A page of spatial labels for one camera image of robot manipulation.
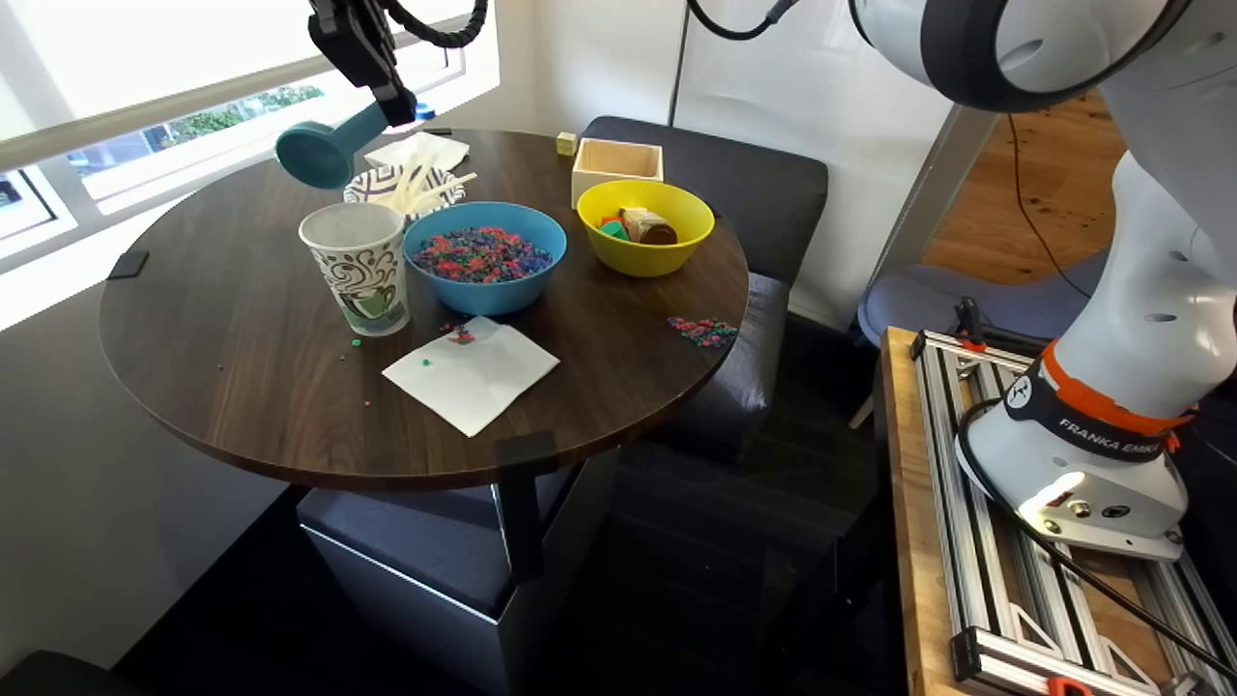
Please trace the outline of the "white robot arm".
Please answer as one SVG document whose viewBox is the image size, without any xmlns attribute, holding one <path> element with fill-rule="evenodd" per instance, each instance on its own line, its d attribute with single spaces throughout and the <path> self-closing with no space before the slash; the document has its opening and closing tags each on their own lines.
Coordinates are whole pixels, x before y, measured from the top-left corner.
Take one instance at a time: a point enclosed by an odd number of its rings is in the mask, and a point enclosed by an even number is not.
<svg viewBox="0 0 1237 696">
<path fill-rule="evenodd" d="M 1035 532 L 1175 562 L 1170 437 L 1237 369 L 1237 0 L 851 0 L 902 75 L 987 114 L 1097 90 L 1125 139 L 1097 291 L 960 469 Z"/>
</svg>

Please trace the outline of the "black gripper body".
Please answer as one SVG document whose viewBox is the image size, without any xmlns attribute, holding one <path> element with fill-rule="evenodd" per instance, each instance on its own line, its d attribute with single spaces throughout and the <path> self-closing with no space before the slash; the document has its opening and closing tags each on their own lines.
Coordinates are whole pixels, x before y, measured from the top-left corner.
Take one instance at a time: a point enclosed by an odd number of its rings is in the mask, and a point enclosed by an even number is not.
<svg viewBox="0 0 1237 696">
<path fill-rule="evenodd" d="M 383 85 L 402 85 L 393 35 L 380 0 L 309 0 L 309 39 L 352 85 L 362 85 L 372 98 Z"/>
</svg>

